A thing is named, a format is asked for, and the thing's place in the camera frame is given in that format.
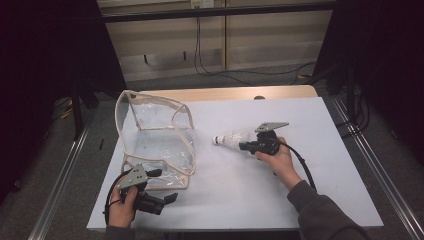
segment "clear plastic bag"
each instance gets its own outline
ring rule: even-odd
[[[143,164],[161,169],[146,189],[184,189],[195,172],[193,120],[179,101],[125,90],[115,108],[115,121],[124,147],[121,172]]]

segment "metal frame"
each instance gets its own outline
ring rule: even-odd
[[[69,178],[71,177],[72,170],[74,169],[75,163],[78,160],[79,153],[84,146],[88,130],[93,124],[95,113],[95,110],[92,110],[88,113],[86,125],[79,135],[79,138],[74,141],[62,171],[59,174],[59,177],[50,193],[47,202],[43,207],[43,210],[38,216],[37,222],[32,229],[28,240],[42,240],[46,237],[55,216],[56,210],[59,207],[62,195],[65,192],[66,185],[68,184]]]
[[[332,99],[334,106],[339,112],[340,116],[344,121],[348,121],[349,116],[347,115],[347,107],[340,99]],[[408,231],[411,239],[420,240],[424,239],[424,231],[421,223],[418,221],[417,217],[414,214],[414,211],[409,206],[408,202],[402,196],[400,191],[394,185],[393,181],[389,177],[389,174],[384,169],[380,160],[375,155],[371,146],[368,144],[364,135],[359,131],[359,129],[352,123],[348,123],[349,132],[352,134],[353,139],[358,145],[359,150],[363,154],[365,160],[370,166],[371,170],[374,173],[374,176],[377,178],[380,183],[383,191],[386,193],[387,198],[398,214],[400,220]]]
[[[184,9],[162,12],[129,13],[129,14],[104,14],[102,21],[105,23],[113,22],[132,22],[177,18],[197,18],[197,17],[216,17],[216,16],[234,16],[249,14],[266,13],[287,13],[287,12],[309,12],[333,10],[336,1],[320,3],[302,3],[302,4],[281,4],[269,6],[251,6],[251,7],[221,7],[221,8],[203,8],[203,9]]]

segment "table surface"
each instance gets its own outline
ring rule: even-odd
[[[166,90],[144,93],[172,97],[188,102],[199,99],[208,101],[217,99],[218,96],[221,100],[251,100],[258,95],[268,99],[287,97],[313,98],[317,96],[314,88],[310,86]],[[333,104],[332,99],[333,97],[331,99],[324,98],[326,107],[334,122],[342,122],[341,113],[336,105]],[[65,164],[72,161],[71,167],[64,166],[64,169],[71,169],[67,177],[69,181],[65,182],[66,185],[64,186],[60,185],[60,189],[54,188],[54,191],[63,193],[60,194],[55,205],[52,205],[51,209],[47,209],[48,212],[46,214],[48,215],[43,215],[43,219],[41,219],[42,225],[34,227],[34,230],[37,229],[35,236],[46,236],[46,239],[67,239],[69,236],[75,236],[74,238],[78,239],[101,239],[103,237],[97,231],[93,232],[87,229],[87,223],[90,221],[96,201],[103,199],[99,196],[99,189],[101,189],[105,173],[110,166],[116,144],[119,142],[114,121],[114,109],[115,101],[106,100],[101,101],[99,107],[95,110],[84,110],[83,116],[86,120],[84,138],[76,142],[78,145],[75,145],[69,152],[71,158],[68,156],[69,159],[66,160]],[[344,145],[367,186],[367,190],[381,218],[384,220],[383,227],[371,228],[368,233],[375,239],[386,239],[386,236],[391,236],[390,238],[393,239],[410,239],[411,232],[405,227],[403,218],[399,216],[397,208],[394,207],[395,204],[387,197],[384,187],[376,175],[377,173],[370,167],[369,160],[366,159],[364,152],[355,141],[354,138],[345,139]],[[64,154],[58,157],[64,158],[68,153]],[[169,212],[168,210],[170,209],[172,209],[171,205],[167,206],[163,213]]]
[[[293,123],[293,127],[284,130],[284,135],[302,149],[303,157],[313,159],[309,162],[309,168],[315,173],[314,179],[320,188],[319,191],[332,195],[333,200],[360,225],[382,225],[331,117],[322,100],[317,98],[313,87],[217,88],[143,93],[187,102],[196,126],[198,160],[196,174],[191,177],[189,188],[179,191],[177,202],[167,206],[159,217],[138,213],[133,227],[156,231],[281,230],[298,227],[297,213],[283,197],[287,195],[287,190],[272,174],[269,174],[267,166],[253,161],[252,156],[249,157],[248,154],[243,155],[228,149],[218,150],[216,147],[212,149],[208,140],[211,139],[211,134],[220,130],[220,127],[214,124],[219,121],[219,117],[214,116],[217,112],[224,115],[235,114],[225,121],[225,126],[230,130],[235,127],[248,129],[263,119],[288,119]],[[274,100],[233,101],[252,100],[256,96]],[[269,111],[269,107],[272,109],[278,107],[281,111]],[[249,108],[259,114],[251,116],[249,111],[240,110]],[[237,120],[240,114],[243,115],[242,122]],[[316,121],[311,122],[311,116],[317,118]],[[307,141],[302,139],[316,142],[315,147],[306,147]],[[327,147],[327,150],[324,150],[327,146],[325,143],[330,144],[332,148]],[[121,141],[118,141],[99,193],[100,202],[94,207],[87,226],[89,229],[102,230],[105,227],[100,214],[104,205],[103,195],[114,176],[119,174],[122,156]],[[222,159],[226,159],[227,162],[219,162]],[[297,162],[294,164],[300,175],[304,175],[300,164]],[[351,191],[355,192],[355,196],[349,194]],[[358,206],[367,210],[358,212],[355,210]]]

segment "person's hand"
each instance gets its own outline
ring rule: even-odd
[[[125,203],[122,203],[120,201],[121,195],[117,188],[118,183],[113,187],[112,196],[110,197],[110,203],[113,204],[110,205],[109,208],[109,226],[129,228],[135,217],[133,205],[138,190],[136,187],[131,187],[125,198]]]
[[[286,142],[283,137],[278,137],[281,142]],[[272,171],[280,178],[280,181],[291,190],[296,184],[298,184],[302,179],[297,174],[296,170],[293,167],[292,157],[290,150],[280,144],[280,149],[277,154],[274,156],[256,152],[255,156],[265,161],[272,168]]]

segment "gray sleeve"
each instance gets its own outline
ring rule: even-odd
[[[299,213],[300,232],[305,239],[370,239],[367,233],[325,195],[318,195],[306,181],[287,196]]]
[[[131,228],[106,227],[105,240],[134,240],[135,231]]]

